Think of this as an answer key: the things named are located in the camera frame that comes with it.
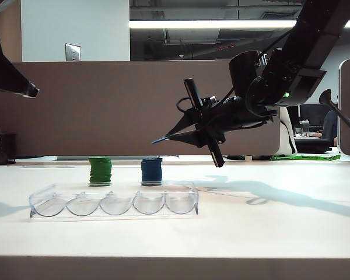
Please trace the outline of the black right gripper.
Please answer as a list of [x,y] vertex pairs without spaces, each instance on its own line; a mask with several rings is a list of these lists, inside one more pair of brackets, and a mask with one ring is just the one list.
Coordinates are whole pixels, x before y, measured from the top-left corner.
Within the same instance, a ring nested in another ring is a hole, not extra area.
[[[193,79],[185,79],[184,86],[192,107],[184,112],[178,123],[164,136],[165,139],[184,142],[196,147],[207,146],[216,167],[224,165],[219,145],[225,142],[225,133],[243,128],[243,99],[228,93],[218,100],[215,97],[201,98]],[[177,133],[191,125],[193,131]]]

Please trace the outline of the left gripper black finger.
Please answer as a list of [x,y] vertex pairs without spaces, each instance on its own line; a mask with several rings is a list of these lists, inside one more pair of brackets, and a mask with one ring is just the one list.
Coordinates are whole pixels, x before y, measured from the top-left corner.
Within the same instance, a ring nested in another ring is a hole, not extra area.
[[4,56],[0,44],[0,91],[35,98],[39,89]]

